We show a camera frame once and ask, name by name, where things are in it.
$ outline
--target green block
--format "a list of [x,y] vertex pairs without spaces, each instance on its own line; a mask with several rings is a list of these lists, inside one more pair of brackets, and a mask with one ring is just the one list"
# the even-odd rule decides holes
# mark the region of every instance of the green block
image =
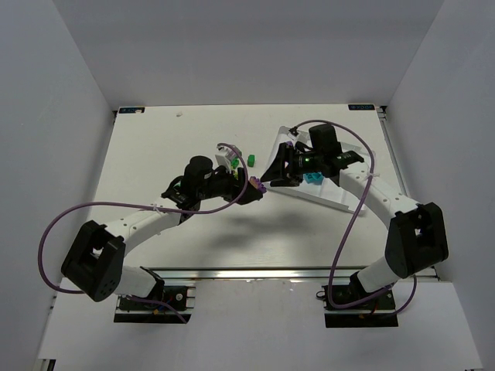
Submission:
[[252,168],[254,166],[254,155],[249,155],[247,157],[247,166]]
[[239,158],[235,158],[230,162],[230,166],[232,166],[233,169],[236,169],[236,167],[239,166]]

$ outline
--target white plastic tray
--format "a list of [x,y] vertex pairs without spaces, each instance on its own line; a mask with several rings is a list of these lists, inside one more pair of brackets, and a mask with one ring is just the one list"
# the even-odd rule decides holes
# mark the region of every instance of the white plastic tray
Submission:
[[[289,128],[286,126],[281,126],[278,129],[277,138],[275,139],[275,143],[273,144],[273,149],[271,150],[270,158],[268,160],[266,168],[268,168],[268,166],[271,165],[271,163],[275,159],[275,156],[277,155],[278,145],[280,145],[280,143],[284,143],[287,141],[296,143],[297,141],[301,141],[311,146],[311,140],[309,139],[309,133],[307,131],[300,131],[299,135],[294,140],[294,137],[292,135],[289,136],[288,130]],[[361,147],[358,147],[356,145],[350,145],[348,143],[341,142],[341,144],[343,151],[355,151],[357,154],[364,158],[364,161],[368,165],[370,164],[370,156],[365,149],[362,149]],[[341,209],[349,213],[353,213],[354,211],[356,211],[357,204],[359,202],[357,197],[347,191],[344,191],[343,189],[335,185],[330,179],[324,179],[321,185],[308,184],[306,182],[303,182],[299,187],[271,187],[269,182],[266,182],[265,186],[272,192],[283,193],[288,196],[300,197],[314,203],[333,207],[334,209]],[[362,213],[364,210],[366,210],[366,206],[363,206],[360,213]]]

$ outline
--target robotic arm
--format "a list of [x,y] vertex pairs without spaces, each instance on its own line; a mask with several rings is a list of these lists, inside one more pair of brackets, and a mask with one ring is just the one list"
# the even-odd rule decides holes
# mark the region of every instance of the robotic arm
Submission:
[[[291,129],[297,137],[297,128]],[[336,185],[363,195],[370,176],[364,159],[354,151],[343,152],[331,124],[309,129],[312,148],[302,142],[281,143],[275,160],[261,177],[270,186],[298,186],[306,173],[321,172]],[[388,228],[382,258],[350,278],[351,301],[407,278],[445,260],[448,255],[441,209],[434,203],[422,205],[404,196],[379,177],[373,177],[365,204]]]
[[[94,301],[102,301],[112,293],[140,298],[161,299],[163,280],[145,268],[124,266],[124,257],[132,249],[163,230],[187,221],[200,209],[202,200],[222,197],[234,201],[245,184],[239,168],[236,176],[230,170],[231,150],[219,148],[219,167],[203,156],[191,158],[184,175],[175,178],[168,189],[152,204],[155,210],[139,210],[122,219],[99,224],[85,223],[74,240],[62,265],[62,274]],[[263,197],[264,190],[256,182],[248,182],[240,205]],[[161,208],[180,209],[184,213],[163,213]]]

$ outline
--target blue block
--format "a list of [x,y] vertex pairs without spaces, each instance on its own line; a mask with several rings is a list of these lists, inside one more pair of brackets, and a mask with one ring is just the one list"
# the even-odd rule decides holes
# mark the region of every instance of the blue block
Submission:
[[320,186],[323,183],[323,175],[321,172],[312,172],[303,175],[304,180],[309,184]]

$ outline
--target white wall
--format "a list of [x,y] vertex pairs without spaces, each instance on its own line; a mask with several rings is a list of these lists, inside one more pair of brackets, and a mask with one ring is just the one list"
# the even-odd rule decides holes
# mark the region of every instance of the white wall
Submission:
[[390,107],[413,196],[444,212],[453,281],[485,369],[495,369],[495,3],[448,0]]
[[443,0],[54,0],[110,105],[386,104]]
[[[57,213],[92,197],[112,116],[50,0],[3,2],[0,50],[0,368],[11,371],[30,369],[52,301],[39,238]],[[83,218],[49,239],[54,280]]]

